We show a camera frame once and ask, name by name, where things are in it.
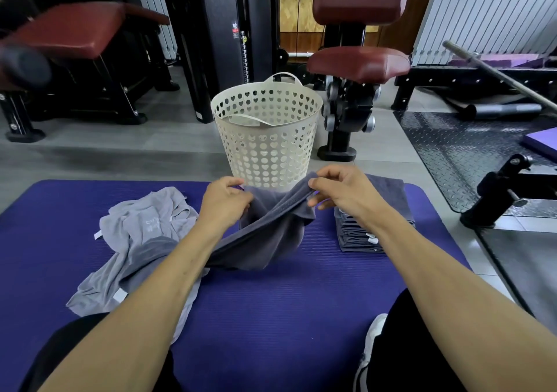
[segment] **black pants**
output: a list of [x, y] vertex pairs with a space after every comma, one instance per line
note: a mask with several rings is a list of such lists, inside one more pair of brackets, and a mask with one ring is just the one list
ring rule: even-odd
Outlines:
[[[82, 317], [59, 329], [38, 353], [20, 392], [36, 391], [46, 378], [107, 313]], [[168, 351], [154, 391], [181, 391]], [[462, 383], [429, 334], [412, 296], [405, 290], [389, 311], [385, 326], [375, 338], [368, 365], [369, 391], [427, 390], [464, 391]]]

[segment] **gray tile floor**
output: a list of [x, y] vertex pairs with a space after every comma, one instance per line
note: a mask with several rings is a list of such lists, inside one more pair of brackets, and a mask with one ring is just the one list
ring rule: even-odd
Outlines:
[[[15, 144], [0, 136], [0, 212], [33, 183], [48, 178], [211, 181], [231, 174], [214, 123], [196, 121], [181, 68], [171, 68], [182, 90], [150, 91], [136, 107], [149, 121], [141, 126], [52, 120], [36, 123], [46, 139], [35, 144]], [[445, 226], [465, 254], [473, 271], [511, 297], [476, 235], [458, 222], [429, 176], [416, 151], [394, 118], [390, 105], [397, 87], [384, 86], [374, 115], [375, 131], [353, 135], [358, 151], [354, 163], [365, 172], [402, 178], [420, 186], [440, 214]], [[416, 90], [409, 111], [450, 112], [436, 96]], [[0, 132], [7, 126], [0, 118]], [[320, 128], [316, 147], [326, 142]], [[312, 159], [310, 170], [327, 162]], [[505, 216], [498, 227], [557, 232], [557, 220]]]

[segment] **shoe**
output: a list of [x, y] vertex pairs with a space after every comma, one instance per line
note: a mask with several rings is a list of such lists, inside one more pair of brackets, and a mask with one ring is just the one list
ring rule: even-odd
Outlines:
[[375, 337], [377, 337], [383, 331], [383, 326], [385, 325], [387, 314], [382, 313], [373, 320], [371, 326], [369, 326], [366, 335], [366, 346], [364, 347], [364, 353], [361, 355], [360, 366], [356, 371], [356, 376], [354, 377], [354, 384], [352, 386], [353, 392], [363, 392], [367, 391], [366, 378], [368, 372], [368, 364], [372, 359], [372, 349]]

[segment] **hand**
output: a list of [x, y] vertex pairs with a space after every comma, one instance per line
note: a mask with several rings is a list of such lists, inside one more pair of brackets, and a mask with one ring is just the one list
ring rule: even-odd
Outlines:
[[249, 207], [254, 196], [233, 186], [244, 183], [242, 178], [222, 177], [207, 186], [198, 223], [206, 224], [221, 234], [233, 226]]
[[329, 165], [317, 174], [319, 178], [308, 182], [311, 188], [319, 191], [308, 201], [310, 207], [319, 203], [319, 210], [338, 206], [368, 230], [374, 230], [383, 216], [394, 211], [356, 166]]

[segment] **plastic basket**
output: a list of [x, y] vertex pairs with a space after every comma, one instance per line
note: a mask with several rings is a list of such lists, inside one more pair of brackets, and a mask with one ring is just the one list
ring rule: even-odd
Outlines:
[[[279, 74], [296, 82], [273, 81]], [[323, 99], [296, 76], [275, 75], [224, 90], [211, 109], [234, 176], [248, 185], [288, 191], [308, 171]]]

